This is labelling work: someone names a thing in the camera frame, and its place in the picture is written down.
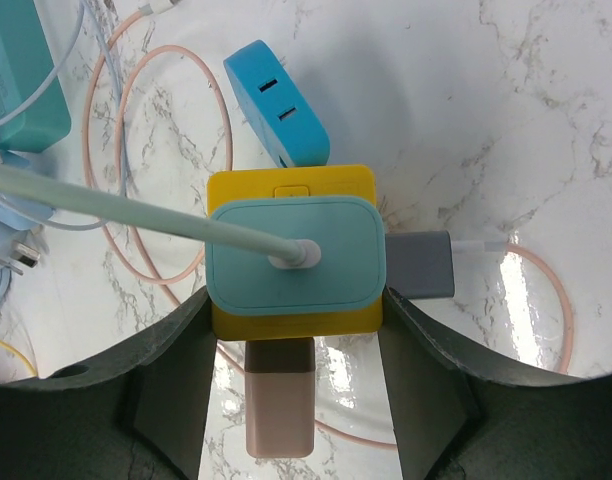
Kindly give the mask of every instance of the marble surface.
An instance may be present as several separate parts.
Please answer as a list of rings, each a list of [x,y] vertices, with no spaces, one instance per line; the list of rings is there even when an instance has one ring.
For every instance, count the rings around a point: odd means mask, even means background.
[[[135,0],[96,0],[107,33]],[[76,2],[38,1],[55,57]],[[237,108],[222,60],[262,38],[326,126],[331,163],[371,166],[391,231],[447,229],[455,239],[519,242],[546,259],[574,304],[570,374],[612,371],[612,0],[184,0],[142,20],[119,43],[124,76],[144,52],[178,43],[214,69],[231,112],[235,166],[273,164]],[[75,128],[44,154],[83,183],[79,124],[98,55],[88,20],[60,75]],[[156,60],[128,115],[131,195],[202,215],[224,165],[223,129],[207,82],[188,61]],[[116,190],[108,77],[95,97],[93,162]],[[62,220],[77,216],[61,213]],[[137,262],[126,230],[113,232]],[[181,271],[197,245],[146,233],[161,272]],[[46,230],[40,266],[15,278],[0,338],[36,359],[40,375],[94,355],[171,311],[135,279],[101,232]],[[501,353],[553,368],[562,340],[555,294],[514,255],[455,259],[456,296],[419,302],[438,320]],[[203,268],[174,287],[186,298]],[[240,355],[241,346],[230,350]],[[392,441],[374,336],[318,339],[318,418]],[[0,382],[26,373],[0,351]],[[318,433],[303,460],[255,460],[244,448],[243,383],[218,359],[200,478],[398,478],[396,454]]]

